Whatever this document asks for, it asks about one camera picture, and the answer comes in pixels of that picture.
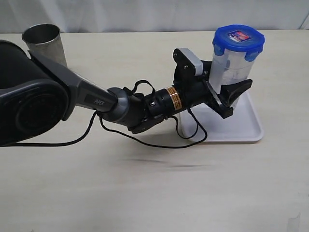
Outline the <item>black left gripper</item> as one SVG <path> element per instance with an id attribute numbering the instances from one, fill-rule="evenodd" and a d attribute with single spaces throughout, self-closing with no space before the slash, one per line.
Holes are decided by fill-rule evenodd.
<path id="1" fill-rule="evenodd" d="M 204 73 L 198 76 L 195 81 L 182 84 L 177 83 L 177 91 L 181 98 L 182 108 L 180 113 L 201 103 L 206 104 L 223 119 L 233 115 L 234 105 L 237 104 L 239 97 L 251 88 L 253 81 L 246 79 L 229 85 L 221 86 L 221 96 L 216 94 L 209 83 L 211 61 L 202 61 Z"/>

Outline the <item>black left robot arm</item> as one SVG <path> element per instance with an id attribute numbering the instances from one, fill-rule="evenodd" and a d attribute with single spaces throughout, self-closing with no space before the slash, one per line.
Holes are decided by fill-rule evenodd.
<path id="1" fill-rule="evenodd" d="M 209 82 L 211 62 L 189 49 L 173 52 L 176 62 L 172 86 L 148 95 L 137 88 L 100 88 L 67 67 L 16 44 L 0 43 L 0 145 L 33 147 L 30 138 L 66 121 L 76 106 L 94 111 L 100 122 L 127 127 L 135 134 L 175 118 L 179 112 L 206 104 L 222 118 L 233 114 L 232 104 L 252 86 L 246 79 L 223 85 L 216 93 Z"/>

